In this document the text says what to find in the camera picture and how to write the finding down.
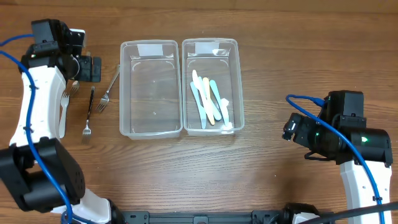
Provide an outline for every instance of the plastic bin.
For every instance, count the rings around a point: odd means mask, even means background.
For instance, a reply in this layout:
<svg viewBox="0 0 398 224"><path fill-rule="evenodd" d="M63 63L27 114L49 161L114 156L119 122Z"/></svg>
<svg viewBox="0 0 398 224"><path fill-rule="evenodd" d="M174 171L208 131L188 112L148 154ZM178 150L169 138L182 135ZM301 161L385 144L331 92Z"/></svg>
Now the plastic bin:
<svg viewBox="0 0 398 224"><path fill-rule="evenodd" d="M182 130L178 45L138 40L120 47L120 132L131 139L174 138Z"/></svg>
<svg viewBox="0 0 398 224"><path fill-rule="evenodd" d="M229 101L229 125L224 125L221 120L212 126L206 119L206 128L201 128L198 107L190 87L193 70L199 77L214 80L220 97ZM217 105L213 92L211 97ZM182 42L182 100L183 126L189 135L233 134L243 128L241 66L238 43L234 39L187 39Z"/></svg>

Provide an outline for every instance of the fork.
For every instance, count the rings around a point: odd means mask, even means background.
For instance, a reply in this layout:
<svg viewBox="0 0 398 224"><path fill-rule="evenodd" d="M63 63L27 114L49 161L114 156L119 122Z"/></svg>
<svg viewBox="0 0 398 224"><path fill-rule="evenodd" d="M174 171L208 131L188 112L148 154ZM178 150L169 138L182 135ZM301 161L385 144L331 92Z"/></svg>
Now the fork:
<svg viewBox="0 0 398 224"><path fill-rule="evenodd" d="M63 92L61 97L62 115L59 127L60 138L65 136L65 126L67 123L67 109L69 105L69 93Z"/></svg>
<svg viewBox="0 0 398 224"><path fill-rule="evenodd" d="M74 81L72 83L72 88L70 89L70 96L73 96L75 93L77 93L77 91L79 90L80 84L79 81Z"/></svg>
<svg viewBox="0 0 398 224"><path fill-rule="evenodd" d="M98 110L99 112L102 112L106 105L108 105L109 103L109 91L111 90L114 81L117 79L117 77L119 76L120 73L120 65L118 65L116 67L116 73L114 74L111 84L109 85L108 89L105 92L105 95L102 96L101 101L99 101L99 105L96 107L96 110Z"/></svg>
<svg viewBox="0 0 398 224"><path fill-rule="evenodd" d="M82 144L88 144L91 138L91 129L88 127L88 120L90 118L91 107L93 106L94 100L94 90L95 87L91 87L91 96L90 96L90 104L88 106L88 113L87 113L87 120L86 120L86 127L83 130L83 139L81 140Z"/></svg>

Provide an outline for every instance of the wooden table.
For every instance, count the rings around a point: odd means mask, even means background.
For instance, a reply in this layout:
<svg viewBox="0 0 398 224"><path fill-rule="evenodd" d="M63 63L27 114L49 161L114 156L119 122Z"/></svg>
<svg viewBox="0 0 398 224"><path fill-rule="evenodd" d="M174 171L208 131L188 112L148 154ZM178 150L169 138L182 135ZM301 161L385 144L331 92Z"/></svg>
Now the wooden table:
<svg viewBox="0 0 398 224"><path fill-rule="evenodd" d="M235 136L132 141L119 132L119 83L102 114L92 114L93 138L82 146L91 83L70 101L63 145L84 170L86 186L122 210L249 212L287 202L320 210L346 208L339 167L306 161L308 149L281 138L295 110L289 93L324 97L363 91L368 127L385 129L398 147L398 15L266 11L1 6L0 39L31 33L30 22L59 19L86 30L87 48L103 60L95 104L105 92L119 47L128 40L234 38L239 44L246 125ZM19 58L32 43L4 50ZM0 148L8 147L22 100L17 67L0 59ZM311 102L300 102L312 113ZM393 165L391 200L398 200ZM22 212L0 185L1 223L59 223L59 216ZM398 213L393 213L398 222Z"/></svg>

